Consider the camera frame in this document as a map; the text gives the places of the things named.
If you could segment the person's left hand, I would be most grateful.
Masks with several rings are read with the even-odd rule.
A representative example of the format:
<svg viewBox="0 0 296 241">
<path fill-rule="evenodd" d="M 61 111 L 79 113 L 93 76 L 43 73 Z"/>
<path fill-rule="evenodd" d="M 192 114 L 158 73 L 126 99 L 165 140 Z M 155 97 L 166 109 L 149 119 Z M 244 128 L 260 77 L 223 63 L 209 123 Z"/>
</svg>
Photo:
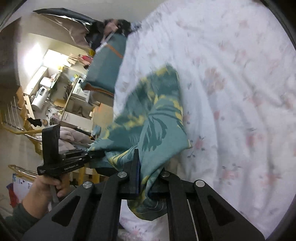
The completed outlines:
<svg viewBox="0 0 296 241">
<path fill-rule="evenodd" d="M 28 194 L 22 201 L 24 209 L 33 217 L 41 219 L 48 210 L 48 205 L 52 200 L 50 187 L 54 186 L 58 192 L 57 197 L 62 198 L 70 192 L 69 173 L 55 179 L 50 176 L 38 176 L 32 184 Z"/>
</svg>

